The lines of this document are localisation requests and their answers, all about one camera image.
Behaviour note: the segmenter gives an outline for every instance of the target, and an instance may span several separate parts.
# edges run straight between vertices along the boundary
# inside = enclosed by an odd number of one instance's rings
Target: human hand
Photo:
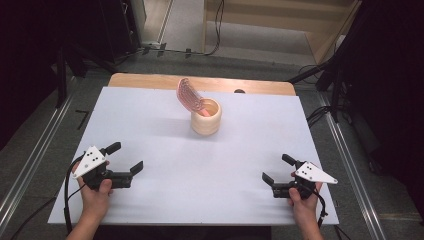
[[[322,183],[315,183],[316,191],[322,187]],[[318,197],[315,194],[309,196],[308,199],[301,199],[300,193],[296,188],[289,189],[290,198],[288,203],[293,207],[294,219],[297,226],[302,231],[304,239],[323,239],[319,231],[316,208],[318,203]]]
[[[72,172],[74,172],[79,163],[77,163]],[[79,177],[78,184],[84,186],[82,177]],[[112,180],[104,179],[98,190],[91,190],[89,187],[81,189],[81,197],[83,201],[83,210],[80,218],[88,219],[95,223],[100,223],[109,209],[109,196],[113,193]]]

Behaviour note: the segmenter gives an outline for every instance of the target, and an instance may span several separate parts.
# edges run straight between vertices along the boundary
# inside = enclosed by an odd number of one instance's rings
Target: black cable
[[[75,159],[71,165],[68,168],[68,171],[66,172],[66,178],[65,178],[65,190],[63,193],[64,199],[65,199],[65,207],[63,208],[63,213],[65,215],[65,223],[66,223],[66,229],[68,230],[68,234],[72,232],[72,223],[71,223],[71,214],[69,212],[69,197],[68,197],[68,189],[69,189],[69,177],[72,173],[72,169],[74,166],[81,161],[84,155],[78,157]]]
[[[18,230],[13,234],[13,236],[10,238],[10,240],[18,239],[19,233],[21,233],[22,229],[31,221],[33,217],[35,217],[41,210],[43,210],[45,207],[47,207],[50,203],[52,203],[54,200],[56,200],[57,196],[54,196],[50,198],[46,203],[44,203],[41,207],[39,207],[35,212],[33,212],[22,224],[19,226]]]
[[[318,193],[318,190],[312,190],[308,187],[306,187],[305,185],[301,184],[301,183],[296,183],[296,185],[298,187],[301,187],[303,189],[305,189],[306,191],[309,191],[311,193],[313,193],[314,195],[316,195],[319,199],[319,201],[321,202],[322,208],[321,208],[321,213],[320,213],[320,217],[318,219],[318,227],[321,228],[322,222],[324,221],[324,217],[328,215],[327,212],[325,212],[325,200],[324,198]]]
[[[309,128],[311,128],[316,122],[318,122],[326,113],[331,111],[330,106],[323,106],[317,108],[315,111],[309,115],[309,117],[306,118],[306,121],[308,122]]]
[[[351,240],[350,237],[337,225],[334,225],[334,229],[336,230],[337,236],[339,237],[339,239],[342,239],[340,236],[340,232],[343,233],[343,235],[345,237],[347,237],[347,239]]]
[[[81,189],[82,189],[83,187],[85,187],[85,185],[86,185],[86,184],[82,185],[82,187],[78,188],[78,190],[76,190],[75,192],[73,192],[73,193],[72,193],[72,194],[68,197],[68,201],[69,201],[69,199],[71,199],[71,197],[72,197],[72,196],[74,196],[77,192],[81,191]]]
[[[221,44],[221,23],[222,23],[222,16],[224,15],[224,6],[225,6],[225,1],[221,0],[221,3],[219,4],[218,10],[216,11],[216,15],[215,15],[215,31],[216,31],[217,41],[216,41],[216,44],[215,44],[215,48],[211,52],[209,52],[209,53],[198,53],[198,52],[187,52],[187,51],[179,51],[179,50],[141,48],[139,51],[136,51],[133,54],[129,54],[127,56],[135,55],[135,54],[138,54],[138,53],[143,53],[143,52],[145,52],[145,50],[156,51],[156,52],[184,53],[184,54],[190,54],[190,55],[196,55],[196,56],[213,55],[216,51],[218,51],[219,46]]]
[[[300,73],[302,72],[302,70],[304,69],[304,68],[306,68],[306,67],[318,67],[317,65],[305,65],[305,66],[303,66],[303,67],[301,67],[300,69],[299,69],[299,71],[297,71],[297,74],[298,75],[300,75]],[[315,84],[315,83],[312,83],[312,82],[308,82],[308,81],[306,81],[305,79],[302,79],[302,81],[303,82],[305,82],[305,83],[307,83],[307,84]]]

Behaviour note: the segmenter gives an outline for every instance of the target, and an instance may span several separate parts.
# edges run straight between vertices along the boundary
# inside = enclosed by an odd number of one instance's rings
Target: white board
[[[273,198],[261,176],[293,180],[295,169],[281,160],[283,153],[321,168],[299,98],[200,93],[223,111],[220,129],[207,137],[191,129],[190,112],[173,90],[103,88],[74,159],[91,145],[121,142],[121,150],[107,157],[108,169],[129,171],[144,161],[131,188],[114,191],[103,224],[294,224],[287,200]],[[69,194],[77,189],[71,179]],[[324,224],[338,224],[326,184],[321,195],[329,213]],[[64,223],[63,187],[57,199],[49,223]],[[72,222],[81,209],[76,194]]]

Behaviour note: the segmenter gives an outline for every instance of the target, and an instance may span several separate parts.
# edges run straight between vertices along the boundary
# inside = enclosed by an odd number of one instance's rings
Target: wooden table edge
[[[116,73],[110,78],[108,86],[175,90],[183,78],[188,78],[198,91],[234,92],[241,89],[250,94],[296,96],[293,85],[288,82],[182,75]]]

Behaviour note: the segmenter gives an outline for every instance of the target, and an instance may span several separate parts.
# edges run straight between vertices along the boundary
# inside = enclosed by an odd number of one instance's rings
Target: metal rail
[[[3,198],[0,206],[0,237],[6,230],[13,213],[19,205],[28,185],[31,182],[38,166],[40,165],[43,156],[50,145],[60,123],[63,120],[69,105],[73,99],[75,89],[79,86],[80,81],[76,77],[72,77],[69,84],[69,97],[65,100],[63,106],[54,111],[41,137],[32,150],[27,162],[7,193]]]
[[[330,102],[325,96],[325,93],[318,92],[318,98],[322,106],[330,106]],[[356,169],[355,162],[353,161],[352,155],[350,154],[349,148],[343,137],[342,130],[340,129],[339,124],[334,122],[330,113],[326,114],[326,118],[334,140],[336,141],[337,148],[340,152],[343,165],[352,184],[356,199],[358,200],[359,207],[361,208],[362,215],[368,226],[370,235],[372,239],[385,240],[387,237],[384,233],[383,227],[381,226],[377,212],[374,209],[374,205],[367,193],[365,185],[361,180],[358,170]]]

